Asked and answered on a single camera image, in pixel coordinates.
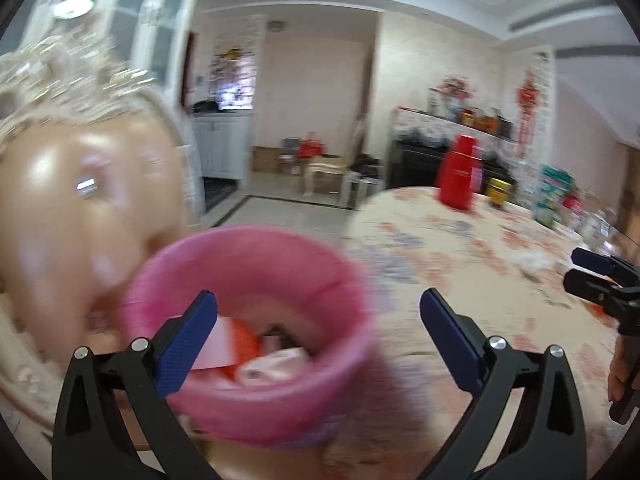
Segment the person right hand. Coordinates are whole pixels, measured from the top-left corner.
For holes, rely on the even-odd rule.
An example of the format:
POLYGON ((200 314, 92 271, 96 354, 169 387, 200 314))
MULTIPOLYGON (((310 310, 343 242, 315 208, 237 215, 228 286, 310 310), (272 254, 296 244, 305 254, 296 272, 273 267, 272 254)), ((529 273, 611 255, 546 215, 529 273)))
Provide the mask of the person right hand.
POLYGON ((631 368, 625 359, 625 337, 618 335, 615 341, 615 349, 608 372, 608 400, 619 401, 625 393, 625 384, 629 378, 631 368))

